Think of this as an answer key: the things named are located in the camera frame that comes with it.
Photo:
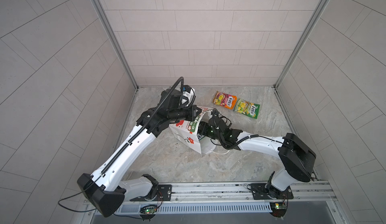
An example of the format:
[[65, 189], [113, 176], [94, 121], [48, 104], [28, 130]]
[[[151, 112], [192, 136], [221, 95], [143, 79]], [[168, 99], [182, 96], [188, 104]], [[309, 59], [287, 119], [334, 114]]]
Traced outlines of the white floral paper bag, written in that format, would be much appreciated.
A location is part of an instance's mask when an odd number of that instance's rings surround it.
[[183, 144], [200, 154], [210, 154], [216, 147], [222, 147], [220, 141], [212, 132], [209, 119], [212, 118], [213, 108], [200, 106], [202, 112], [194, 121], [181, 120], [170, 124], [173, 135]]

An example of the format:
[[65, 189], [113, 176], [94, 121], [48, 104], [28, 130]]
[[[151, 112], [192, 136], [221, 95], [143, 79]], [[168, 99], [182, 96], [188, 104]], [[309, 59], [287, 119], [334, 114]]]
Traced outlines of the orange Fox's candy packet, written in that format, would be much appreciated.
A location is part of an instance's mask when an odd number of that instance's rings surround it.
[[213, 104], [225, 107], [227, 109], [234, 109], [237, 102], [237, 96], [217, 91]]

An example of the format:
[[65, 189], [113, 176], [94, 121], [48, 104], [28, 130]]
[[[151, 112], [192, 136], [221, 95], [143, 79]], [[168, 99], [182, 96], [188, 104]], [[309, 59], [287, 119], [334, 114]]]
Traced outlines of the green Fox's candy packet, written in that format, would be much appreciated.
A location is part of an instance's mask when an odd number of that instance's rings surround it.
[[252, 103], [244, 99], [238, 99], [234, 111], [247, 117], [257, 119], [259, 115], [260, 104]]

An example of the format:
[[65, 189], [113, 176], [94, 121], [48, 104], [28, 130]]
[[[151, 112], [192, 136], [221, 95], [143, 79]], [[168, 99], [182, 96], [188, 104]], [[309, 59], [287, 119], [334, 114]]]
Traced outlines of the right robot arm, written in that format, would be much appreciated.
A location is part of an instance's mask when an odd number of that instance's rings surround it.
[[287, 133], [284, 137], [265, 137], [231, 129], [221, 117], [201, 121], [198, 133], [217, 140], [227, 150], [255, 151], [281, 160], [283, 169], [273, 173], [264, 187], [270, 198], [287, 198], [284, 193], [296, 181], [308, 183], [316, 160], [315, 152], [298, 136]]

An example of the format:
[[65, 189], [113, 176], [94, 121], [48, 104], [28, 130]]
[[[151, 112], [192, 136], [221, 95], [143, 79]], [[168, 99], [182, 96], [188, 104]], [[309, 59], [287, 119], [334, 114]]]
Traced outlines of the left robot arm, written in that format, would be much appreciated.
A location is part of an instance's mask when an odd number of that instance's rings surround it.
[[125, 201], [157, 197], [158, 181], [149, 174], [130, 181], [127, 187], [120, 182], [140, 153], [170, 124], [193, 121], [201, 113], [194, 104], [195, 98], [194, 89], [188, 85], [181, 90], [164, 90], [159, 104], [141, 114], [119, 149], [92, 174], [84, 173], [77, 180], [86, 199], [102, 216], [111, 216]]

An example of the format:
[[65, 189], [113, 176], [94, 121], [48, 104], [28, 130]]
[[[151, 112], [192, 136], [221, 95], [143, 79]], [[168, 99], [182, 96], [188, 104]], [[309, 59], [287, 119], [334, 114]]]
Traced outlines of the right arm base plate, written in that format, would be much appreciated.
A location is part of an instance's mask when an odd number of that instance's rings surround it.
[[247, 189], [252, 192], [254, 200], [285, 200], [294, 198], [292, 190], [289, 186], [285, 191], [280, 191], [271, 185], [268, 187], [266, 186], [267, 183], [252, 183], [247, 185]]

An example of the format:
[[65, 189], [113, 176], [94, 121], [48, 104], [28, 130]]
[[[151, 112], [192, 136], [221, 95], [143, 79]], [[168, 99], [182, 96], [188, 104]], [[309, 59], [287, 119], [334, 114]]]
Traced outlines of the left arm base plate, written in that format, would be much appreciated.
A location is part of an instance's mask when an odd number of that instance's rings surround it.
[[157, 189], [152, 188], [147, 196], [139, 196], [131, 199], [130, 201], [170, 201], [171, 200], [172, 185], [171, 184], [159, 184]]

